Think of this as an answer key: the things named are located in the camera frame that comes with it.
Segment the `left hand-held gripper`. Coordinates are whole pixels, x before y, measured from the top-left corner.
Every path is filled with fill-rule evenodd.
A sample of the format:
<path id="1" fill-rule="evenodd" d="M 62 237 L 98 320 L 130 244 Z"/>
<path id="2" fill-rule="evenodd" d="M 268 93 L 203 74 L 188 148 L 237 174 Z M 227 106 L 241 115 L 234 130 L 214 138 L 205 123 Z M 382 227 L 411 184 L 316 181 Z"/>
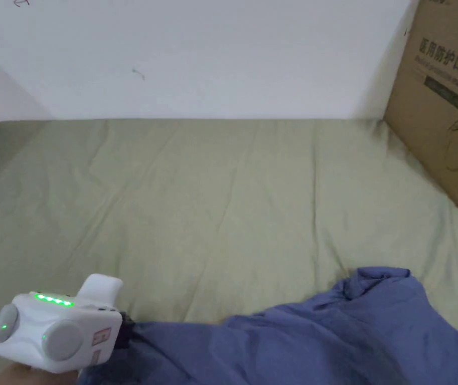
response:
<path id="1" fill-rule="evenodd" d="M 128 346 L 134 322 L 116 305 L 119 278 L 90 275 L 75 296 L 19 294 L 0 310 L 0 357 L 65 373 L 107 362 Z"/>

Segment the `person's left hand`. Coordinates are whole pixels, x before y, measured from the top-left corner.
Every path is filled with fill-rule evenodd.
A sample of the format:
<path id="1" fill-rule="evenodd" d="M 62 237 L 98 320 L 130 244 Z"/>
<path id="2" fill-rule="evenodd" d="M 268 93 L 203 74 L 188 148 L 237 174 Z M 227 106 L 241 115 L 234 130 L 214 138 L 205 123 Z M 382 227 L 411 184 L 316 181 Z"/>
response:
<path id="1" fill-rule="evenodd" d="M 28 365 L 12 363 L 0 372 L 0 385 L 4 384 L 76 384 L 79 377 L 78 371 L 65 373 L 51 373 L 48 371 L 33 369 Z"/>

